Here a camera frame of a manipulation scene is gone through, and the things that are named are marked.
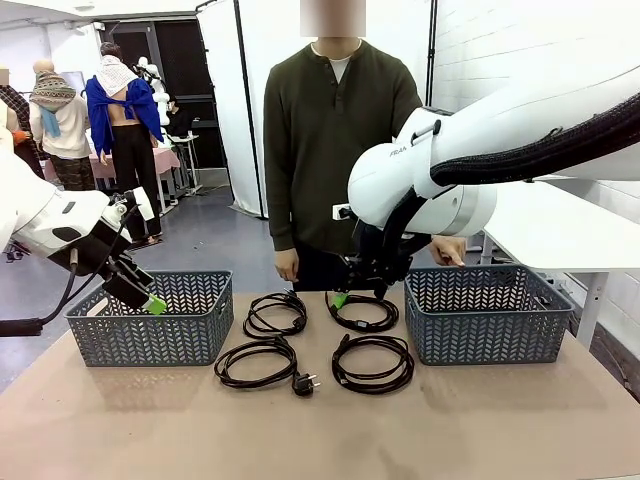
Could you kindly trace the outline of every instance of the coiled cable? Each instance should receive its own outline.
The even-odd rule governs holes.
[[[340,365],[340,359],[347,352],[366,346],[386,348],[394,352],[399,357],[398,363],[389,370],[380,373],[349,372]],[[415,363],[409,353],[409,345],[407,342],[401,338],[383,335],[370,335],[358,338],[350,338],[349,335],[345,335],[331,359],[331,370],[333,371],[333,377],[336,381],[347,390],[365,395],[384,395],[404,388],[411,383],[414,367]],[[383,380],[390,377],[393,378],[382,383],[362,383]]]
[[[268,308],[285,307],[293,310],[298,316],[293,320],[293,324],[288,328],[274,327],[268,323],[260,312]],[[251,302],[247,318],[242,324],[245,335],[257,340],[273,338],[276,336],[289,336],[300,333],[307,326],[307,308],[295,293],[272,293],[265,295]]]
[[[333,304],[329,303],[329,294],[325,292],[324,301],[329,309],[329,313],[334,318],[336,322],[342,325],[344,328],[348,328],[349,330],[353,330],[360,333],[381,333],[386,332],[387,330],[391,330],[398,323],[398,319],[400,318],[400,313],[398,311],[398,307],[396,307],[389,300],[379,300],[375,297],[365,297],[363,295],[338,295],[336,299],[334,299]],[[379,322],[368,322],[366,320],[349,320],[340,315],[340,310],[344,308],[345,305],[355,304],[355,303],[365,303],[369,305],[376,305],[383,309],[386,313],[386,316],[383,320]]]
[[[280,371],[257,380],[239,380],[229,373],[229,369],[243,358],[263,353],[280,355],[286,358],[289,364]],[[319,383],[313,382],[315,375],[301,375],[298,372],[296,352],[281,336],[264,338],[233,348],[218,358],[213,370],[223,385],[241,390],[262,388],[291,378],[291,388],[295,394],[299,397],[308,397],[313,395],[314,387],[320,386]]]

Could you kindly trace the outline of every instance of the white curtain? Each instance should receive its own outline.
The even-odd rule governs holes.
[[[267,214],[262,136],[263,99],[267,78],[274,65],[304,48],[313,39],[300,36],[300,0],[239,0],[239,5],[258,153],[258,178],[262,204]],[[429,7],[430,0],[367,1],[365,40],[404,62],[416,81],[418,93],[423,101],[427,81]],[[199,14],[198,19],[201,22],[205,45],[209,49],[209,70],[216,85],[220,128],[229,159],[230,174],[232,170],[235,172],[235,175],[231,174],[234,194],[242,208],[255,212],[256,205],[259,211],[260,202],[257,197],[258,183],[251,138],[248,136],[246,105],[235,103],[244,103],[245,94],[239,53],[236,50],[238,41],[237,38],[231,38],[236,35],[236,23],[234,17],[229,17],[231,14],[232,0],[219,0]],[[220,48],[223,37],[227,45],[232,45],[232,49],[228,49],[228,52],[216,52],[215,50],[223,50]],[[233,118],[229,115],[225,120],[238,123],[225,129],[222,125],[223,112],[220,110],[232,99]],[[229,151],[230,141],[235,142],[233,156]],[[236,180],[236,176],[241,176],[244,181]],[[253,188],[253,192],[244,190],[245,188]],[[252,206],[253,210],[247,208],[247,205]]]
[[[210,4],[198,14],[198,21],[207,48],[207,64],[215,89],[218,123],[236,206],[251,215],[261,215],[233,0]]]

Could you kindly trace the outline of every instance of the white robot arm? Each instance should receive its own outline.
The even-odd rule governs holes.
[[[78,276],[100,275],[103,288],[132,308],[162,313],[166,305],[146,288],[151,277],[125,253],[131,237],[123,218],[135,208],[153,210],[141,188],[114,205],[98,191],[63,192],[37,177],[26,163],[0,149],[0,246],[13,238],[30,252]],[[38,335],[41,319],[0,320],[0,337]]]
[[[638,85],[637,64],[597,65],[524,81],[452,116],[417,110],[395,144],[365,152],[352,171],[342,213],[360,220],[360,255],[345,260],[348,272],[377,280],[384,295],[431,234],[487,224],[491,184],[555,172],[640,180]]]
[[[160,125],[166,127],[169,125],[169,117],[167,116],[167,105],[169,104],[169,94],[160,78],[160,71],[153,63],[149,63],[147,57],[140,57],[138,65],[134,71],[139,77],[147,82],[153,89],[153,101],[158,104],[158,113],[160,114]]]

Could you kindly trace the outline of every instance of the white table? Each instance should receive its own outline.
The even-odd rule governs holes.
[[[578,340],[589,348],[609,272],[640,269],[640,225],[545,182],[497,185],[481,263],[493,243],[538,271],[592,273]]]
[[[195,166],[195,145],[193,144],[194,140],[200,138],[199,135],[194,135],[192,132],[189,132],[188,137],[172,137],[167,135],[169,140],[171,140],[175,144],[187,144],[187,148],[189,150],[189,169],[191,170],[191,179],[193,181],[193,187],[189,189],[189,195],[195,195],[198,193],[198,190],[202,188],[202,185],[198,183],[198,177],[196,174],[196,166]]]

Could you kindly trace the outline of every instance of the pink table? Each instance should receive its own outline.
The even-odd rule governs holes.
[[[156,160],[156,173],[158,175],[168,172],[171,168],[180,168],[180,160],[178,160],[176,154],[169,148],[154,148],[153,156]],[[91,155],[89,160],[91,160],[91,168],[95,178],[116,178],[116,171],[113,168],[111,155],[107,155],[108,165],[102,165],[97,155]],[[53,164],[50,161],[45,162],[44,174],[48,181],[58,179]]]
[[[164,199],[164,193],[162,190],[162,175],[166,173],[171,173],[172,168],[180,168],[180,160],[176,156],[175,153],[171,151],[169,148],[154,148],[153,156],[156,161],[156,179],[158,181],[158,191],[160,192],[160,213],[164,215],[168,211],[170,211],[173,206],[167,207],[167,203]],[[109,179],[116,178],[116,171],[113,167],[113,159],[111,155],[107,155],[107,165],[103,165],[100,163],[97,155],[90,155],[89,160],[91,160],[91,169],[93,170],[93,176],[95,178]],[[45,162],[44,167],[44,177],[48,181],[55,181],[58,179],[55,169],[53,168],[53,164],[50,160]]]

